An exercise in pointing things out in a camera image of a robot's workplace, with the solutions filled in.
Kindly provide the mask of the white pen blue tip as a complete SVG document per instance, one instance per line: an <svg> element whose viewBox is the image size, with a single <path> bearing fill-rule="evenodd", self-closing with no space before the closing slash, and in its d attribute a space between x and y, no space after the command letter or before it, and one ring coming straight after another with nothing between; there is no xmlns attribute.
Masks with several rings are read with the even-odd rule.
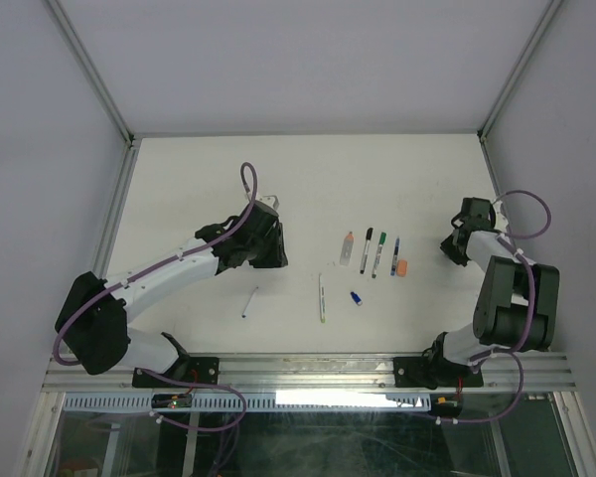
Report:
<svg viewBox="0 0 596 477"><path fill-rule="evenodd" d="M249 308L251 307L251 303L252 303L254 297L256 296L256 293L257 293L258 289L259 289L259 287L256 286L251 291L251 293L250 293L250 295L249 295L249 297L248 297L248 299L247 299L247 301L246 301L246 303L245 303L245 305L244 305L244 307L242 309L242 312L241 312L241 318L242 319L245 319L248 316Z"/></svg>

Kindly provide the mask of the white pen clear cap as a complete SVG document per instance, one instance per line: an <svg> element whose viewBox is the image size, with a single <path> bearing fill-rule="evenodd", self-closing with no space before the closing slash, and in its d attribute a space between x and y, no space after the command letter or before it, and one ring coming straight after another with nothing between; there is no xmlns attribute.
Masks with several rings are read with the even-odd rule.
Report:
<svg viewBox="0 0 596 477"><path fill-rule="evenodd" d="M324 278L323 274L319 273L318 276L318 285L319 285L319 312L320 312L320 322L322 324L326 323L326 295L325 295L325 285L324 285Z"/></svg>

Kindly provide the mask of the white marker green end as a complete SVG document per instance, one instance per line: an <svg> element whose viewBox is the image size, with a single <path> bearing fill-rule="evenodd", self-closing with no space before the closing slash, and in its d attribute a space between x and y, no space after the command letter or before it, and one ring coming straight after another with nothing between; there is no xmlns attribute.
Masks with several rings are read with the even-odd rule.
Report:
<svg viewBox="0 0 596 477"><path fill-rule="evenodd" d="M367 232L366 232L364 248L363 248L363 252L362 252L362 256L361 256L360 269L359 269L360 274L365 274L366 269L367 269L367 263L368 263L368 257L369 257L369 251L370 251L372 237L373 237L373 228L368 228Z"/></svg>

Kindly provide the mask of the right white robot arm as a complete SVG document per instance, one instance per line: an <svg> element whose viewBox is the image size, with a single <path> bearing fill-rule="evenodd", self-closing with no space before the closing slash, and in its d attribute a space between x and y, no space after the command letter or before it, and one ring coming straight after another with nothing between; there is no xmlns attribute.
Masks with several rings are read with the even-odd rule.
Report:
<svg viewBox="0 0 596 477"><path fill-rule="evenodd" d="M423 353L421 377L430 389L466 379L497 353L546 351L557 313L559 270L513 246L497 228L491 201L465 198L451 225L441 251L455 264L476 263L484 278L472 323L441 333Z"/></svg>

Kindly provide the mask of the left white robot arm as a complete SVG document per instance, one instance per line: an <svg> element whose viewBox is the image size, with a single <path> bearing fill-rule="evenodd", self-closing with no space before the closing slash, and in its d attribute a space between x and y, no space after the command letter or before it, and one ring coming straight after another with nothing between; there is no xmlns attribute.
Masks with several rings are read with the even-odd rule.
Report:
<svg viewBox="0 0 596 477"><path fill-rule="evenodd" d="M116 366L149 370L167 386L193 382L201 373L191 355L168 332L146 333L131 321L148 308L197 281L248 264L286 266L283 228L277 211L255 201L251 208L204 226L168 257L116 278L86 272L74 280L56 321L61 342L90 375Z"/></svg>

